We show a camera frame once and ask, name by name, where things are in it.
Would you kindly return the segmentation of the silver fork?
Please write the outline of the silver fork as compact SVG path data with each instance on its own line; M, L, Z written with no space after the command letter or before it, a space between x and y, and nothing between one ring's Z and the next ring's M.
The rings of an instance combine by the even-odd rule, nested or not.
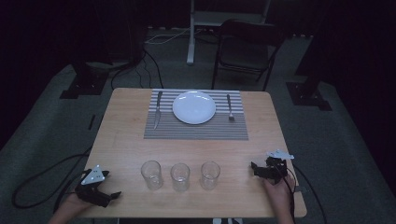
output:
M229 108L229 116L228 116L228 119L229 119L229 121L234 121L233 110L232 110L232 104L231 104L231 96L230 96L230 94L227 94L226 97L227 97L227 103L228 103L228 108Z

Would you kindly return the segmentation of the black stand with base plate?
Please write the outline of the black stand with base plate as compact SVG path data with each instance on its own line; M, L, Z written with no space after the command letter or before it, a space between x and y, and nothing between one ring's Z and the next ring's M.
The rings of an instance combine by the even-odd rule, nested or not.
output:
M68 52L68 59L76 73L72 83L64 90L61 99L77 99L80 95L100 95L106 84L109 72L87 64L83 55L76 49Z
M318 90L318 85L326 74L327 61L322 52L322 46L313 37L298 68L296 76L306 76L304 82L287 82L290 98L294 105L316 106L321 111L332 111Z

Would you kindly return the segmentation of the white metal stand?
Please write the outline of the white metal stand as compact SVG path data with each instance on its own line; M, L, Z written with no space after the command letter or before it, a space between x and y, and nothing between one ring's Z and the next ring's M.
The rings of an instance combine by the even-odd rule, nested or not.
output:
M187 54L187 65L194 64L195 54L195 28L197 26L219 27L228 19L238 19L265 23L272 0L264 0L261 13L241 13L241 12L219 12L206 10L196 10L195 0L190 0L190 34Z

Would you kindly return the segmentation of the white round plate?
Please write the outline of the white round plate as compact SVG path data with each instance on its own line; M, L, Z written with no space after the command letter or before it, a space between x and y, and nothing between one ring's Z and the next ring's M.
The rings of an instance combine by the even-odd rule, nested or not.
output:
M172 110L177 119L187 124L202 124L216 113L215 101L201 91L186 91L173 102Z

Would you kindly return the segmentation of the grey striped placemat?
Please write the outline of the grey striped placemat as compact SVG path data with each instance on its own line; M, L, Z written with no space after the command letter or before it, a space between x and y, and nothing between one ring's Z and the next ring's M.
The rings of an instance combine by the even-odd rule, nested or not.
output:
M161 119L157 129L153 129L157 94L161 99ZM212 119L202 124L187 124L176 118L172 106L177 96L186 91L201 91L208 94L216 104ZM229 121L229 108L226 95L230 94L234 121ZM153 89L148 108L148 118L144 133L145 139L171 140L248 140L248 128L240 91L222 90L177 90Z

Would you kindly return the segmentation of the black folding chair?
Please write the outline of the black folding chair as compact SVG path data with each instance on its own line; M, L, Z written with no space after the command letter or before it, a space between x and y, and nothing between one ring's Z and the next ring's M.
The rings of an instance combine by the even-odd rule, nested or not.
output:
M219 27L218 47L212 75L215 88L219 66L231 70L257 73L257 81L267 73L262 90L265 91L273 71L276 54L284 43L283 30L267 23L230 19Z

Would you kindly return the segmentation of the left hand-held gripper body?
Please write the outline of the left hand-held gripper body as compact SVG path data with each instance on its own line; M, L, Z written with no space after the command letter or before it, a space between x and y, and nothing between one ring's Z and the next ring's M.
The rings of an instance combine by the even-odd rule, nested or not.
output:
M98 189L98 186L104 182L106 175L99 165L94 166L84 172L84 176L79 180L75 187L75 193L84 202L94 205L107 207L110 197Z

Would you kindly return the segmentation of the silver table knife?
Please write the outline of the silver table knife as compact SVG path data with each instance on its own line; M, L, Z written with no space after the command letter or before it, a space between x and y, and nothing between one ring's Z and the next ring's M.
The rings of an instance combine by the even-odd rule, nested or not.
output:
M161 99L163 96L163 92L159 91L157 94L157 101L156 101L156 111L155 111L155 118L154 118L154 126L153 129L157 129L160 119L161 119Z

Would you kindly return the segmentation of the clear drinking glass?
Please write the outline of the clear drinking glass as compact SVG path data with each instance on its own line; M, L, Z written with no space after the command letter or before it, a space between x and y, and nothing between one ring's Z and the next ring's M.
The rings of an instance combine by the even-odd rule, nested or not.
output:
M162 167L157 161L146 161L141 166L140 171L150 190L156 190L162 187Z
M203 189L212 190L218 184L220 167L214 161L207 161L201 166L200 183Z
M190 186L190 167L185 163L175 164L170 171L173 189L175 191L186 191Z

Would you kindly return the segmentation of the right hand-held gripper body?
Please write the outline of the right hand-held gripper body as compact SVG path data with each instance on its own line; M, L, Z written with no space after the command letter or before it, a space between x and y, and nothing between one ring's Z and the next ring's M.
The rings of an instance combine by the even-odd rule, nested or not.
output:
M293 160L294 156L281 149L276 149L267 153L264 167L264 177L272 179L277 184L288 175L287 160Z

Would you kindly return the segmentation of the person's left hand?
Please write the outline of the person's left hand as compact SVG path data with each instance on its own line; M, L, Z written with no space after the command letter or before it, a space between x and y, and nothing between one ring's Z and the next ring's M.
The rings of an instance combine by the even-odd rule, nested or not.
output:
M77 194L70 194L62 203L59 210L62 211L67 217L76 217L83 211L92 207L91 203L82 201Z

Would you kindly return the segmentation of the person's right hand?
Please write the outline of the person's right hand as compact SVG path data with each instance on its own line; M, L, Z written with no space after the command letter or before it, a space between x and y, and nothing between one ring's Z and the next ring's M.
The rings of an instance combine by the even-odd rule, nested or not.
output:
M293 179L287 175L284 180L272 184L268 179L262 181L269 202L277 217L290 214L291 196L290 189L294 186Z

